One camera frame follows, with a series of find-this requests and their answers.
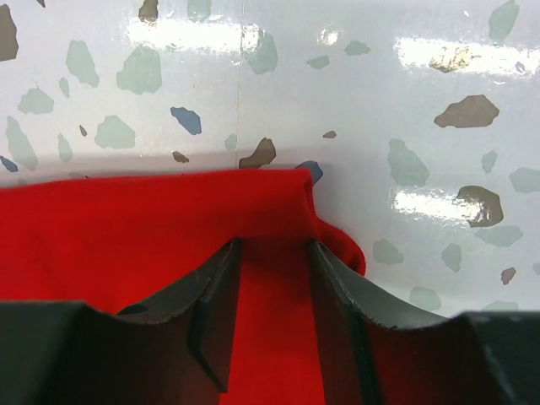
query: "red cloth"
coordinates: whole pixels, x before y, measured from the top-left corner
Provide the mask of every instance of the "red cloth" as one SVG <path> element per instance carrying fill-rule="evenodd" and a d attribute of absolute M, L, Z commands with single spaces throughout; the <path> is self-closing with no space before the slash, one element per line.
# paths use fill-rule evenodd
<path fill-rule="evenodd" d="M 245 240 L 222 404 L 324 403 L 304 246 L 362 251 L 316 217 L 308 170 L 58 181 L 0 191 L 0 299 L 86 300 L 114 314 Z"/>

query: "red fabric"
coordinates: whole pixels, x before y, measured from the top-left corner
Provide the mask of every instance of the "red fabric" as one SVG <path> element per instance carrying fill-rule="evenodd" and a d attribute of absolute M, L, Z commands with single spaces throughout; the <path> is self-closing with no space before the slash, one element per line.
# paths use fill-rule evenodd
<path fill-rule="evenodd" d="M 103 311 L 159 291 L 243 238 L 229 393 L 221 403 L 324 403 L 304 246 L 362 251 L 316 217 L 308 170 L 59 181 L 0 191 L 0 299 Z"/>

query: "terrazzo pattern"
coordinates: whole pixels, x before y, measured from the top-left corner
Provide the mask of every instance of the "terrazzo pattern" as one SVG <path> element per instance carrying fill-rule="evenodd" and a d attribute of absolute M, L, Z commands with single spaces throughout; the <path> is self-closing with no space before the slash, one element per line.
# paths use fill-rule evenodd
<path fill-rule="evenodd" d="M 540 308 L 534 0 L 4 1 L 2 186 L 306 167 L 394 295 Z"/>

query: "blue spot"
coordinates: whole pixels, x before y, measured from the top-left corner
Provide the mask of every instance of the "blue spot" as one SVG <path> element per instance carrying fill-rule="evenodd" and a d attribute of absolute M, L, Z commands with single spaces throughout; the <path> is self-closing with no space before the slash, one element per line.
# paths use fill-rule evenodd
<path fill-rule="evenodd" d="M 184 107 L 170 108 L 170 114 L 178 120 L 191 135 L 198 135 L 203 130 L 201 129 L 201 117 L 195 111 L 186 110 Z"/>
<path fill-rule="evenodd" d="M 307 160 L 304 163 L 300 163 L 298 166 L 296 166 L 296 169 L 298 169 L 299 167 L 306 167 L 310 170 L 313 184 L 317 183 L 321 179 L 322 175 L 324 175 L 321 168 L 319 167 L 319 164 L 314 160 Z"/>
<path fill-rule="evenodd" d="M 17 165 L 14 162 L 12 162 L 9 159 L 4 158 L 3 156 L 0 156 L 0 162 L 2 162 L 3 166 L 12 173 L 19 171 L 19 167 L 17 167 Z"/>

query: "folded cloth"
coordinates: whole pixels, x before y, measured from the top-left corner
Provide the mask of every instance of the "folded cloth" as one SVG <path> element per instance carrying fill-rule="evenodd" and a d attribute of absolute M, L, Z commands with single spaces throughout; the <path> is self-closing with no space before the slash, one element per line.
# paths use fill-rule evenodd
<path fill-rule="evenodd" d="M 244 241 L 221 403 L 324 403 L 305 244 L 365 273 L 360 248 L 316 216 L 308 170 L 57 181 L 0 191 L 0 300 L 85 300 L 111 314 Z"/>

